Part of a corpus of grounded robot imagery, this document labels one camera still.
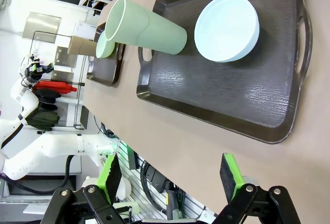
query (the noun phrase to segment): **light blue bowl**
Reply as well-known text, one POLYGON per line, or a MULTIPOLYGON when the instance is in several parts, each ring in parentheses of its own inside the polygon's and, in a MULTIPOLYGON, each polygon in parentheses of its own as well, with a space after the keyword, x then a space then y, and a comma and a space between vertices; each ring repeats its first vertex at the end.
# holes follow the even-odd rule
POLYGON ((111 55, 114 49, 114 41, 105 38, 105 32, 102 32, 96 45, 96 57, 106 58, 111 55))
POLYGON ((203 9, 195 27, 198 51, 214 62, 243 58, 258 37, 258 15, 248 0, 213 0, 203 9))

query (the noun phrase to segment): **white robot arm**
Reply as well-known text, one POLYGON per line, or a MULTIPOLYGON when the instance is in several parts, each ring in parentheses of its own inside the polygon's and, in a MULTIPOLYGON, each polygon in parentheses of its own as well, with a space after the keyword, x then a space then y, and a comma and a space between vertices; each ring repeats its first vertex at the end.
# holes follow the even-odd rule
MULTIPOLYGON (((43 73, 53 70, 53 65, 42 66, 39 60, 20 72, 22 79, 11 89, 11 97, 17 101, 23 111, 15 120, 0 119, 0 146, 6 145, 27 123, 26 118, 39 106, 39 100, 31 91, 43 73)), ((43 134, 12 158, 7 158, 0 150, 0 173, 5 173, 10 179, 18 180, 27 175, 47 157, 63 155, 88 155, 97 166, 106 160, 104 155, 114 153, 118 139, 110 139, 99 135, 54 135, 51 132, 43 134)))

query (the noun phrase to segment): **slatted metal surface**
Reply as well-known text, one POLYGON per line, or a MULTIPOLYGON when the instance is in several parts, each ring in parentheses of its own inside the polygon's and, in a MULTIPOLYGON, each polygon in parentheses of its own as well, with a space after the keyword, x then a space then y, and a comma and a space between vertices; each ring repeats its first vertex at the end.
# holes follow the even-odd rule
MULTIPOLYGON (((119 164, 123 177, 127 178, 132 186, 132 193, 127 199, 127 201, 136 201, 139 203, 141 208, 141 214, 134 216, 135 220, 140 220, 144 218, 157 218, 157 219, 167 219, 166 215, 160 213, 156 210, 148 201, 140 180, 140 169, 130 170, 128 166, 127 157, 127 145, 121 141, 118 150, 119 164)), ((139 165, 141 166, 144 159, 139 157, 139 165)), ((149 189, 153 198, 166 209, 166 194, 158 193, 148 182, 149 189)), ((186 195, 186 201, 183 208, 183 218, 198 218, 204 209, 204 205, 196 201, 188 194, 186 195)))

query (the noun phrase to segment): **table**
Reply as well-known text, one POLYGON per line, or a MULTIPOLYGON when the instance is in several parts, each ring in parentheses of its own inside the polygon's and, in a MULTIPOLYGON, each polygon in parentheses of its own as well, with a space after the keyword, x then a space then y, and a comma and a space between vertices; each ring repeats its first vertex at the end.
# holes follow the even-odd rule
MULTIPOLYGON (((132 0, 152 9, 155 0, 132 0)), ((87 81, 84 103, 138 154, 215 212, 225 205, 221 154, 234 153, 244 175, 262 188, 285 186, 302 223, 328 223, 330 189, 330 0, 306 0, 314 44, 292 134, 267 145, 139 100, 137 47, 127 46, 119 83, 87 81)), ((106 21, 107 5, 99 23, 106 21)), ((246 223, 258 223, 256 219, 246 223)))

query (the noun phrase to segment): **dark brown tray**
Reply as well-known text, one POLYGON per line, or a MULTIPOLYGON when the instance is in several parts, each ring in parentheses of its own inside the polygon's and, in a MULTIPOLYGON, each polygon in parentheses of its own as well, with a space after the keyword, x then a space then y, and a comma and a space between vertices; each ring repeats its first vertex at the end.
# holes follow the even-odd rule
POLYGON ((198 118, 256 140, 275 144, 291 132, 311 48, 311 21, 304 0, 249 0, 260 23, 255 48, 243 59, 216 63, 194 43, 196 21, 212 0, 156 0, 153 11, 186 29, 178 55, 153 52, 141 64, 140 99, 198 118), (297 72, 298 24, 305 21, 306 45, 297 72))
MULTIPOLYGON (((96 29, 94 41, 97 42, 105 29, 105 23, 96 29)), ((113 53, 107 58, 95 58, 93 72, 87 75, 91 81, 96 81, 105 86, 112 86, 119 80, 120 70, 125 52, 124 44, 115 44, 113 53)))

